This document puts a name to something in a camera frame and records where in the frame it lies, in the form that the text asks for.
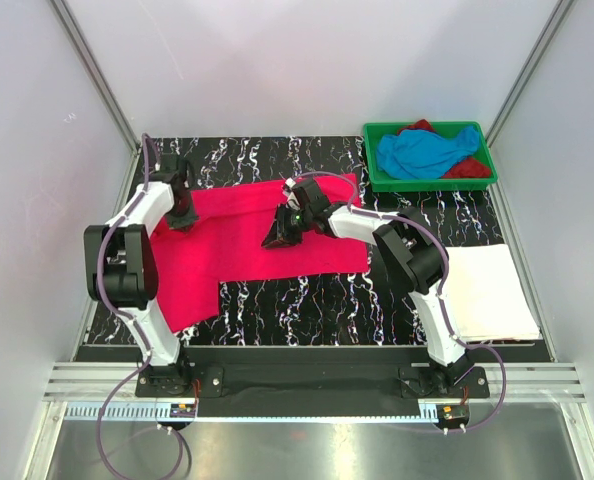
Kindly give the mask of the pink t shirt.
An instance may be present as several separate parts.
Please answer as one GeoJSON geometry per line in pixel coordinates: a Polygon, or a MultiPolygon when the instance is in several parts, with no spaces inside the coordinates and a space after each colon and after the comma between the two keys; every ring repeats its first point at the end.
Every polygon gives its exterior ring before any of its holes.
{"type": "Polygon", "coordinates": [[[189,231],[157,225],[150,238],[157,301],[172,332],[216,316],[222,283],[368,271],[367,247],[357,240],[307,232],[297,246],[263,248],[275,210],[286,200],[283,185],[273,180],[196,190],[199,220],[189,231]]]}

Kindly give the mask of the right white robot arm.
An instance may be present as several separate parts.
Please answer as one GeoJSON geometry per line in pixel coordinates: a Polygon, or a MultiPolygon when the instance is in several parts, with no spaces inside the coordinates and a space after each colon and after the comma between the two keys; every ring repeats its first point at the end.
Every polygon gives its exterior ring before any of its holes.
{"type": "Polygon", "coordinates": [[[474,363],[450,323],[444,297],[449,256],[441,242],[413,219],[410,210],[377,212],[351,201],[332,201],[313,178],[289,179],[283,191],[287,200],[277,206],[262,247],[295,246],[311,231],[375,246],[389,278],[413,300],[426,334],[429,366],[404,376],[403,385],[417,396],[449,397],[463,389],[474,363]]]}

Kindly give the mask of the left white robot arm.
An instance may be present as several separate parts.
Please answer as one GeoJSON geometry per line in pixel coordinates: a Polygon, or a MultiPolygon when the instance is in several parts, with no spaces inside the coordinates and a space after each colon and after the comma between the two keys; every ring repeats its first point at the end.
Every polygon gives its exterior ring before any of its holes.
{"type": "Polygon", "coordinates": [[[139,382],[170,395],[185,394],[193,372],[157,302],[159,276],[150,237],[159,223],[188,231],[197,221],[189,161],[165,154],[111,220],[83,234],[89,296],[120,318],[141,351],[139,382]]]}

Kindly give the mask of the green plastic bin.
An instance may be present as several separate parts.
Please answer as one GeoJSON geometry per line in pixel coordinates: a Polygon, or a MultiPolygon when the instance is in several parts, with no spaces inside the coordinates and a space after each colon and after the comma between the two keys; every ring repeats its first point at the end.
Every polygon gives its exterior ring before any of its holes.
{"type": "Polygon", "coordinates": [[[488,146],[486,145],[480,125],[474,121],[439,121],[430,122],[436,131],[446,138],[455,136],[467,125],[474,126],[481,135],[481,146],[474,155],[492,170],[490,178],[485,179],[436,179],[436,180],[398,180],[390,177],[377,168],[375,151],[378,142],[386,134],[397,134],[397,131],[415,122],[367,123],[364,125],[364,141],[366,162],[372,188],[375,192],[422,192],[422,191],[458,191],[484,190],[498,180],[498,175],[488,146]]]}

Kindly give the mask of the black marble pattern mat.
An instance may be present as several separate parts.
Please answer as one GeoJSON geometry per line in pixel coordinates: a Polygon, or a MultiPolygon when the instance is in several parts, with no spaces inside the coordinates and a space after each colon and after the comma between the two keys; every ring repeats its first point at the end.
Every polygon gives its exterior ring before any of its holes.
{"type": "MultiPolygon", "coordinates": [[[[360,136],[174,137],[156,141],[163,153],[188,160],[200,188],[276,180],[294,173],[354,173],[366,207],[418,209],[449,246],[502,244],[487,191],[376,193],[360,136]]],[[[412,300],[388,283],[382,258],[368,251],[362,274],[221,283],[210,288],[218,313],[177,331],[184,346],[422,345],[412,300]]]]}

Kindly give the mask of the blue t shirt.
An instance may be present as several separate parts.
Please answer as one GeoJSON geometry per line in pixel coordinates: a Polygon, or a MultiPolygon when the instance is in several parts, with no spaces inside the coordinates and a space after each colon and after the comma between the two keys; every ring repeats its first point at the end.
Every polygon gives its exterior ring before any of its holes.
{"type": "Polygon", "coordinates": [[[418,122],[378,142],[375,162],[380,171],[398,180],[486,178],[490,168],[474,155],[481,135],[472,125],[446,138],[429,124],[418,122]]]}

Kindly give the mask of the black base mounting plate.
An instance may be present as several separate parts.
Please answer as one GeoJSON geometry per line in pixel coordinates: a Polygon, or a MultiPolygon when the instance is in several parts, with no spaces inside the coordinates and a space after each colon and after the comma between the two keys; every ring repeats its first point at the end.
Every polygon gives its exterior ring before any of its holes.
{"type": "Polygon", "coordinates": [[[471,359],[440,367],[423,347],[191,347],[141,373],[136,394],[198,399],[204,418],[355,420],[417,415],[425,401],[490,390],[471,359]]]}

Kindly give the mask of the dark red t shirt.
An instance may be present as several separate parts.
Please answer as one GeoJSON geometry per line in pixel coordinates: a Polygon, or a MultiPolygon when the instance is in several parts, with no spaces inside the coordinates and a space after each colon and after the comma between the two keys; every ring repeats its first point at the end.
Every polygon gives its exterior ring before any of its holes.
{"type": "Polygon", "coordinates": [[[480,145],[478,132],[470,126],[453,138],[440,135],[425,119],[397,131],[396,165],[405,178],[485,179],[491,168],[474,157],[480,145]]]}

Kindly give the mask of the folded white t shirt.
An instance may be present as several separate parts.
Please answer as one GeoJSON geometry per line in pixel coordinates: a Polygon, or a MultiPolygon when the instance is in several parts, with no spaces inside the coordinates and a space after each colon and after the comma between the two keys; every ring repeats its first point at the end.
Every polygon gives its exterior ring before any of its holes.
{"type": "Polygon", "coordinates": [[[462,340],[540,338],[507,245],[449,247],[447,252],[445,294],[451,324],[462,340]]]}

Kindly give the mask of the aluminium front rail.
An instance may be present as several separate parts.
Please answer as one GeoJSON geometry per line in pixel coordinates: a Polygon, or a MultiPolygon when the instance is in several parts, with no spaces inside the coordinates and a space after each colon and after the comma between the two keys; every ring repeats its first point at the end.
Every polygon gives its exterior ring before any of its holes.
{"type": "MultiPolygon", "coordinates": [[[[101,400],[133,373],[126,363],[58,363],[53,367],[44,397],[51,400],[101,400]]],[[[399,386],[405,367],[390,365],[222,364],[208,366],[200,374],[199,393],[207,397],[233,393],[243,387],[311,390],[335,387],[344,392],[378,386],[399,386]]],[[[511,403],[583,403],[586,395],[575,367],[566,363],[510,363],[506,372],[492,363],[480,363],[468,379],[486,387],[490,400],[506,392],[511,403]]]]}

